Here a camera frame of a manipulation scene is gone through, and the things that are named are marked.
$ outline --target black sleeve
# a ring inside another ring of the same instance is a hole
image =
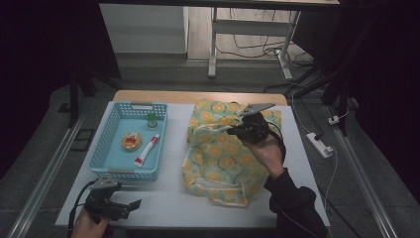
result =
[[[264,187],[271,192],[269,209],[277,214],[275,238],[327,236],[327,228],[315,210],[315,192],[305,186],[297,188],[287,169],[277,179],[269,177]]]

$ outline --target person's left hand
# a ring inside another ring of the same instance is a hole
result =
[[[102,218],[102,220],[96,224],[84,207],[81,208],[80,214],[74,223],[72,238],[102,238],[104,235],[106,226],[109,223],[108,218]]]

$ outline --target hand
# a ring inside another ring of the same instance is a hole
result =
[[[250,149],[256,159],[268,169],[273,179],[277,179],[283,174],[284,167],[281,162],[281,150],[273,136],[268,135],[265,140],[256,144],[246,141],[242,141],[242,144]]]
[[[80,214],[74,223],[72,238],[102,238],[104,235],[106,226],[109,223],[108,218],[103,218],[98,224],[93,221],[89,212],[84,207],[81,208]]]

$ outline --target yellow patterned bag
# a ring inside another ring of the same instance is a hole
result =
[[[188,131],[188,153],[182,165],[185,186],[196,194],[232,206],[247,206],[268,172],[236,137],[226,132],[241,124],[246,107],[235,102],[200,99],[195,103]],[[267,122],[280,127],[281,113],[262,111]]]

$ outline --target gray carpet floor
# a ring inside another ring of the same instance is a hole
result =
[[[219,61],[216,79],[207,78],[205,62],[162,62],[142,61],[141,65],[121,66],[122,80],[116,79],[126,89],[141,90],[179,90],[179,91],[232,91],[263,92],[268,85],[284,83],[275,62]],[[295,77],[305,68],[294,69]],[[80,101],[89,101],[85,120],[80,131],[95,132],[108,101],[116,90],[100,80],[94,80],[98,89],[91,98],[80,95]],[[284,93],[289,86],[268,90],[269,93]],[[298,123],[300,135],[308,155],[315,179],[322,192],[326,192],[337,163],[334,180],[328,193],[327,214],[331,222],[331,237],[383,237],[376,224],[364,195],[361,192],[334,129],[328,125],[325,106],[321,104],[320,92],[311,93],[302,100],[288,101],[294,105],[301,119]],[[43,122],[27,144],[11,170],[0,180],[0,237],[6,237],[22,207],[37,184],[49,160],[53,157],[60,140],[67,132],[68,113],[59,113],[62,103],[69,102],[68,86],[55,91],[51,96],[51,106]],[[398,174],[365,134],[355,119],[356,107],[347,116],[349,140],[361,158],[368,178],[399,234],[399,237],[418,237],[420,234],[420,207],[412,197]],[[322,159],[312,145],[305,139],[307,131],[324,133],[324,144],[333,146],[337,155],[330,160]],[[74,141],[65,156],[52,186],[41,205],[26,237],[65,237],[66,229],[55,227],[54,223],[68,195],[72,183],[84,160],[88,146],[85,141]],[[139,237],[177,237],[177,233],[164,231],[145,231],[147,236]],[[183,237],[238,237],[227,232],[194,231]],[[116,230],[115,237],[126,237],[124,230]]]

